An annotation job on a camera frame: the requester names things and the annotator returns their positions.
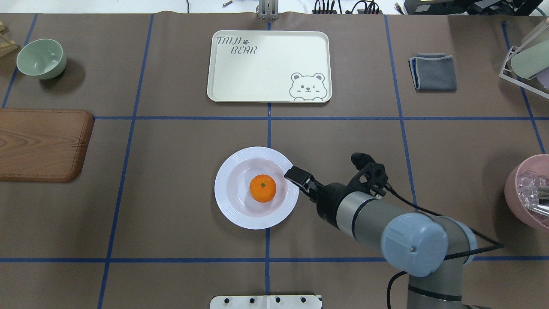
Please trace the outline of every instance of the wooden object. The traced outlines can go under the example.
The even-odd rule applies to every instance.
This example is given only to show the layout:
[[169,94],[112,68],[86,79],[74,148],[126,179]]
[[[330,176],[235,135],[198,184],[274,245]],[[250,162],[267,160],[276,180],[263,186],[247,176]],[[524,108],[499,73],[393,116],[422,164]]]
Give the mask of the wooden object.
[[18,47],[15,41],[8,40],[0,34],[0,57],[16,50]]
[[0,109],[0,180],[75,179],[92,128],[86,111]]

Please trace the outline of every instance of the folded cloth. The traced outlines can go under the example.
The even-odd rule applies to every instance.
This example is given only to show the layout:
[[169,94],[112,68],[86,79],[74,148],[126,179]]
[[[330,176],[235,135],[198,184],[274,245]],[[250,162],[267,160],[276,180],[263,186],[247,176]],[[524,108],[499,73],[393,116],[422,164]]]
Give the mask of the folded cloth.
[[417,90],[457,90],[452,56],[444,53],[418,53],[410,58],[410,71]]

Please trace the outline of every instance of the green bowl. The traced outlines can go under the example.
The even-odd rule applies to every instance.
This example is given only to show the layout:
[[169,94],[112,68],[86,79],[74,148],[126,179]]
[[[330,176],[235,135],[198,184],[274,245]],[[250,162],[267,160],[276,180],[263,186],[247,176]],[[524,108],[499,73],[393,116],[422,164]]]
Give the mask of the green bowl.
[[43,38],[29,43],[17,56],[17,68],[25,75],[38,79],[50,79],[61,74],[67,58],[61,44]]

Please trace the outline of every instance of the bear drawing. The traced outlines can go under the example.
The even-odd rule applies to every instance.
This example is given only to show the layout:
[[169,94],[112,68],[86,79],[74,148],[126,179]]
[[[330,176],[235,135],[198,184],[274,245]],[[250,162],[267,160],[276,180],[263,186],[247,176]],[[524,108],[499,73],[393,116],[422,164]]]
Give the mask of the bear drawing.
[[324,75],[320,73],[313,76],[294,73],[292,81],[290,95],[294,101],[322,101],[328,95],[328,90],[324,87]]

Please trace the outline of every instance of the bear ear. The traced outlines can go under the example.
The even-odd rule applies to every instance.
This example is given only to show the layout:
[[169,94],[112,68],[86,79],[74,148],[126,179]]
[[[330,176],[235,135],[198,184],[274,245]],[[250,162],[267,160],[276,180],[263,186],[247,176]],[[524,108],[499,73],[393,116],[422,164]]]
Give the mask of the bear ear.
[[317,73],[313,75],[313,77],[318,78],[320,81],[324,81],[324,75],[322,75],[321,73]]

